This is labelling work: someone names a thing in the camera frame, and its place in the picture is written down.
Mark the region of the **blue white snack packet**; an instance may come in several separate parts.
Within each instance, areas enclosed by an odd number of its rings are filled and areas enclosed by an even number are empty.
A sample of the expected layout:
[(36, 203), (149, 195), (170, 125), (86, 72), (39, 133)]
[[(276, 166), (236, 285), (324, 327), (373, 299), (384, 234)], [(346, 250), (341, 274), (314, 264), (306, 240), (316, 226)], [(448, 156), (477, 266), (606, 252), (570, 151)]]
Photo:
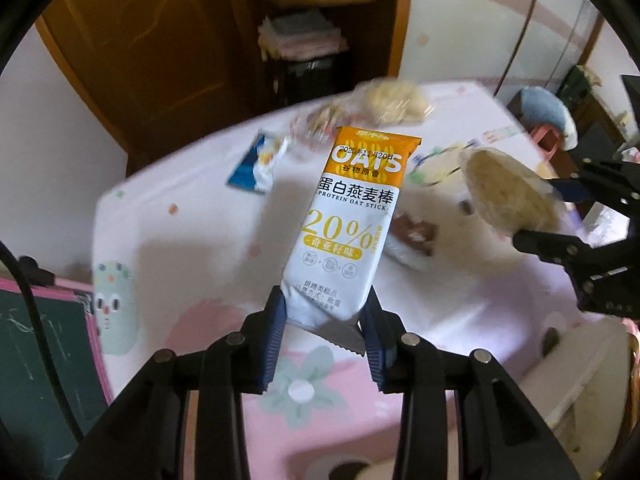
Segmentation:
[(247, 192), (269, 193), (274, 181), (274, 168), (288, 150), (288, 137), (259, 130), (250, 148), (234, 168), (227, 184)]

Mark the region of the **brown wooden door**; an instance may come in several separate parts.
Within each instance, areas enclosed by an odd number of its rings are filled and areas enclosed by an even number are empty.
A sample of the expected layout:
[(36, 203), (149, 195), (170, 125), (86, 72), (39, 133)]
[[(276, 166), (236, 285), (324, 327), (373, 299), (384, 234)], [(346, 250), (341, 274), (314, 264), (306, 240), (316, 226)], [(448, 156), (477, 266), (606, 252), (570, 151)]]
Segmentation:
[(36, 29), (130, 174), (258, 113), (234, 0), (52, 0)]

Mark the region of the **yellow puff snack bag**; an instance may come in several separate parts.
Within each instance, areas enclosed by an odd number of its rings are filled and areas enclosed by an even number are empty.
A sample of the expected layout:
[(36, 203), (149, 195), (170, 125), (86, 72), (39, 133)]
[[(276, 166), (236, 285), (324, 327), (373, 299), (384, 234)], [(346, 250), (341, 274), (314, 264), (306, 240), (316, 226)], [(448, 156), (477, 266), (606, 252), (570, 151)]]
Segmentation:
[(422, 124), (433, 111), (417, 84), (393, 78), (358, 84), (355, 98), (363, 114), (378, 125)]

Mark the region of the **wooden corner shelf unit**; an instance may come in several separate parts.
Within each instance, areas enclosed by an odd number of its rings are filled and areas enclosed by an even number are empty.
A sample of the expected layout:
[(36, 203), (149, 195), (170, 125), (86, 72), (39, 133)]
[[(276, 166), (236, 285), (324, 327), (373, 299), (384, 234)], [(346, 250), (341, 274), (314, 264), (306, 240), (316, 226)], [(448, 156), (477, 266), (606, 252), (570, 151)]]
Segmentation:
[(263, 110), (395, 77), (410, 0), (230, 0)]

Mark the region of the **cartoon printed tablecloth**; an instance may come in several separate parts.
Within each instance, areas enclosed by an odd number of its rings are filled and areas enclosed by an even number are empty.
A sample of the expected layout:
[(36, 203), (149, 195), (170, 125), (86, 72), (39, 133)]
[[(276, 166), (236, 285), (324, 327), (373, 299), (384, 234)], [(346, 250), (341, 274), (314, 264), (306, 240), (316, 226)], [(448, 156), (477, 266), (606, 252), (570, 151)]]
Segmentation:
[(228, 182), (261, 131), (295, 110), (259, 117), (167, 157), (105, 194), (93, 234), (93, 312), (106, 380), (119, 393), (152, 353), (200, 351), (262, 308), (286, 269), (314, 309), (342, 313), (381, 256), (374, 288), (386, 310), (438, 348), (490, 351), (514, 377), (542, 358), (552, 330), (582, 325), (558, 266), (517, 252), (474, 211), (458, 168), (490, 145), (546, 167), (506, 108), (480, 84), (424, 87), (431, 115), (398, 194), (323, 177), (329, 151), (293, 148), (265, 194)]

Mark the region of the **white plastic tray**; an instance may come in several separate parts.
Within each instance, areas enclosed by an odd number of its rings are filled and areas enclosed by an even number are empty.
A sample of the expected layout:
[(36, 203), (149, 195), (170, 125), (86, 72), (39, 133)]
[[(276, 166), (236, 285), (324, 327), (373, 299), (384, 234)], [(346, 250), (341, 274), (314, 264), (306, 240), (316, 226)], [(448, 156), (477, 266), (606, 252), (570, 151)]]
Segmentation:
[(622, 426), (631, 357), (627, 326), (598, 318), (568, 330), (521, 381), (527, 399), (557, 434), (613, 444)]

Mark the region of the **pastel floral wardrobe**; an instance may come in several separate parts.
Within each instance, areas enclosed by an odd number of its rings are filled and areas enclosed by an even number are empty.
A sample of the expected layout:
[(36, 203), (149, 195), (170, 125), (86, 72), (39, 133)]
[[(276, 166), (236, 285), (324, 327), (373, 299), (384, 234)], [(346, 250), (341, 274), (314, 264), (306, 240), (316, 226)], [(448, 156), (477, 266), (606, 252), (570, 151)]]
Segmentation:
[(558, 91), (598, 67), (617, 38), (590, 0), (410, 0), (399, 75), (475, 80), (508, 102), (525, 86)]

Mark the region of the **brown chocolate bar packet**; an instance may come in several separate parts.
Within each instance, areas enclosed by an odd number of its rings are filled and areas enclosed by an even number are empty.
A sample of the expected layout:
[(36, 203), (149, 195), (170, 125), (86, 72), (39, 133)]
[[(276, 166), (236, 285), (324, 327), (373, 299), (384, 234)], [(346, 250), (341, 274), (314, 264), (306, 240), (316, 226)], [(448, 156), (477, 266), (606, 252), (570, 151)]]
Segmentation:
[(426, 272), (431, 266), (438, 225), (412, 214), (394, 214), (384, 246), (384, 254), (402, 266)]

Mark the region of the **folded towels stack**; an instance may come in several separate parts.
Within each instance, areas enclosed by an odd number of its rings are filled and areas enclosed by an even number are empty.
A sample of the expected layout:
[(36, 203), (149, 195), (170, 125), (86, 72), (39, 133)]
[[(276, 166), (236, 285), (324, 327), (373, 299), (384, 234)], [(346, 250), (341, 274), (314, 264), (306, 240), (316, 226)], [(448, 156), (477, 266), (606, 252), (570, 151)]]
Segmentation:
[(348, 49), (341, 29), (318, 11), (265, 18), (258, 27), (258, 47), (264, 58), (309, 61)]

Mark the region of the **pink plastic stool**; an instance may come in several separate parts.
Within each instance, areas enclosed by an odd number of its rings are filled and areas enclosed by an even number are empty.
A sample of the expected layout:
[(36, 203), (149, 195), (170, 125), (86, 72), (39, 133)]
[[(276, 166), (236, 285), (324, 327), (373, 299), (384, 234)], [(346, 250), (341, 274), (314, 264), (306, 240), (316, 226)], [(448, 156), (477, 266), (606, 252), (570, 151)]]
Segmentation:
[(556, 152), (563, 147), (562, 132), (554, 125), (536, 126), (529, 134), (546, 162), (550, 162)]

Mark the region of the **green chalkboard pink frame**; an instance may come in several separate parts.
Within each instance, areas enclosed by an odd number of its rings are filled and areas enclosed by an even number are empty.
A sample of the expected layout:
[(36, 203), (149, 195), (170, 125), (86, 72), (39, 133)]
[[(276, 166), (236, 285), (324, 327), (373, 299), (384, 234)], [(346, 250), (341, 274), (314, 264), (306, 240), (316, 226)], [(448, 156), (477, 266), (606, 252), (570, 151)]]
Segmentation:
[[(88, 432), (111, 401), (91, 292), (35, 287), (38, 312), (53, 363), (79, 427)], [(53, 393), (14, 281), (1, 281), (1, 421), (18, 459), (39, 479), (55, 479), (77, 448)]]

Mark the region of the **nut cluster packet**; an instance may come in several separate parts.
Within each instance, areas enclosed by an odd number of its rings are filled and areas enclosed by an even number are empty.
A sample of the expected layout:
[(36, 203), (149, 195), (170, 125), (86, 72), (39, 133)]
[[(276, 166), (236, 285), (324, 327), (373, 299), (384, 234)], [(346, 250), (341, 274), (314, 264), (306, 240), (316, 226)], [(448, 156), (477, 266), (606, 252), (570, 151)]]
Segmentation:
[(340, 101), (327, 102), (306, 112), (298, 114), (291, 124), (293, 139), (307, 148), (332, 142), (337, 130), (350, 126), (357, 115)]

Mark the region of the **oats protein stick packet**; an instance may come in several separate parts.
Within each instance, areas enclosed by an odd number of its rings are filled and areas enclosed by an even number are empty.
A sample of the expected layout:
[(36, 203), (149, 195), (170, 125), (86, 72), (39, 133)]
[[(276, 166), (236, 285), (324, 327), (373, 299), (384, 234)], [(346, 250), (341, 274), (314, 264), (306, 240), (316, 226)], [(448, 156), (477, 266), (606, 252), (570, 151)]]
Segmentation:
[(360, 311), (422, 139), (341, 127), (283, 271), (288, 322), (363, 354)]

